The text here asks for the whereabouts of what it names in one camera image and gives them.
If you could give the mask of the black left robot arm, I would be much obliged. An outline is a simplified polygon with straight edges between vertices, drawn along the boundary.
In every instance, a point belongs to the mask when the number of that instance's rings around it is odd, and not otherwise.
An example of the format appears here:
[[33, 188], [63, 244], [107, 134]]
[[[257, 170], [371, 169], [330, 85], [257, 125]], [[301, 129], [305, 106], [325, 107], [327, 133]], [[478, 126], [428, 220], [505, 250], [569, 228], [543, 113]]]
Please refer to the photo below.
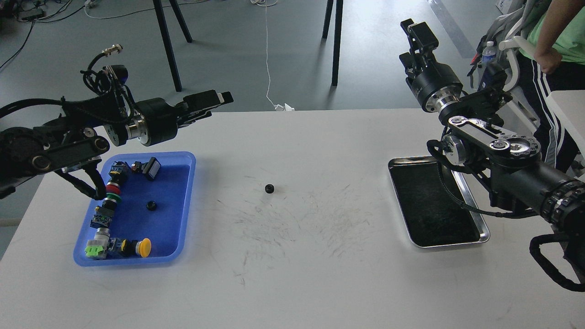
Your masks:
[[105, 198], [105, 183], [97, 171], [101, 154], [111, 144], [121, 146], [138, 139], [152, 146], [176, 137], [178, 129], [210, 117], [218, 106], [233, 102], [232, 94], [209, 90], [185, 96], [170, 106], [163, 98], [136, 102], [126, 85], [123, 65], [93, 66], [122, 46], [114, 44], [100, 52], [82, 71], [86, 87], [96, 94], [84, 101], [32, 98], [1, 108], [1, 116], [32, 106], [60, 106], [63, 113], [39, 127], [11, 127], [1, 132], [1, 197], [31, 178], [57, 173], [82, 194]]

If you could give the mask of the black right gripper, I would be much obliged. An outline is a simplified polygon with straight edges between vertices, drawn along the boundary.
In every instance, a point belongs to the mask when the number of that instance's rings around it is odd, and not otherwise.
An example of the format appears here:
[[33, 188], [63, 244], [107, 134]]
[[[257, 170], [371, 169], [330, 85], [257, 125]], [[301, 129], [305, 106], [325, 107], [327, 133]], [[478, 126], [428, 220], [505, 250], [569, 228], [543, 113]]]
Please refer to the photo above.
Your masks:
[[460, 101], [463, 85], [453, 69], [436, 63], [433, 50], [439, 46], [435, 34], [426, 22], [401, 21], [401, 28], [409, 38], [409, 52], [399, 55], [409, 79], [409, 88], [423, 111], [440, 112]]

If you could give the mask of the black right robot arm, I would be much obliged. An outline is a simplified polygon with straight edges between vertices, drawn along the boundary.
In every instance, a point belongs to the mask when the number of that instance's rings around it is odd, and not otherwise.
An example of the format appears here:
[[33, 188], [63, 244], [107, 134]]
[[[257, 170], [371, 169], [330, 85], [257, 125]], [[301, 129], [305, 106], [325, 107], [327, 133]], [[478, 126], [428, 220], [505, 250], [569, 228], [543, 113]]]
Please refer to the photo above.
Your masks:
[[465, 94], [451, 67], [433, 55], [439, 42], [428, 25], [411, 19], [400, 25], [410, 44], [399, 57], [407, 84], [422, 110], [438, 113], [445, 127], [440, 140], [427, 142], [430, 154], [449, 170], [474, 175], [489, 192], [491, 206], [503, 209], [494, 217], [539, 215], [550, 223], [554, 233], [531, 239], [529, 253], [552, 281], [583, 292], [584, 284], [564, 277], [540, 247], [559, 243], [584, 279], [584, 183], [545, 164], [536, 138], [503, 128], [496, 113], [512, 97], [504, 91], [506, 72], [495, 60], [484, 66], [487, 84]]

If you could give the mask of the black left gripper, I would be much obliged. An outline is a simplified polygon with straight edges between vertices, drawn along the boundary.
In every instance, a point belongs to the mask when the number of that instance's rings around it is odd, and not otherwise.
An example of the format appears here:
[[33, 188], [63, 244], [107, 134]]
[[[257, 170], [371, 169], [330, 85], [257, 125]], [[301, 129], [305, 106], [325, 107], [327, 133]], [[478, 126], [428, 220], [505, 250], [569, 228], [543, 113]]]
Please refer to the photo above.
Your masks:
[[134, 116], [126, 125], [128, 139], [138, 138], [144, 146], [172, 140], [178, 129], [209, 118], [213, 108], [234, 102], [231, 92], [215, 90], [188, 95], [182, 100], [175, 106], [170, 106], [163, 98], [137, 102]]

